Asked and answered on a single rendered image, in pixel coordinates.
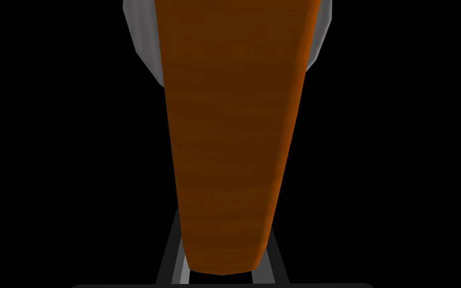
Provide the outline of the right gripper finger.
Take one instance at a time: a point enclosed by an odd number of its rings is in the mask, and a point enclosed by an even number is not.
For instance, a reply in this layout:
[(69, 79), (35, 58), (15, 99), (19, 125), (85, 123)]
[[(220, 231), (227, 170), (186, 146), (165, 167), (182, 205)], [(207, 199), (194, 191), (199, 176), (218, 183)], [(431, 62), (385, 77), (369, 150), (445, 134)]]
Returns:
[(176, 209), (155, 284), (187, 285), (189, 281), (190, 269), (183, 246), (179, 210)]

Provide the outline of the brown wooden handle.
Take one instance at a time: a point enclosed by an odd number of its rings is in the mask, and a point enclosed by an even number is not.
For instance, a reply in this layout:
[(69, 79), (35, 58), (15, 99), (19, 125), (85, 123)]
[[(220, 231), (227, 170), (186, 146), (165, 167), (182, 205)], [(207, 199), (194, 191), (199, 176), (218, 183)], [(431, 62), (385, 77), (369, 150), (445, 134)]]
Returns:
[(321, 0), (155, 0), (183, 247), (198, 273), (267, 247)]

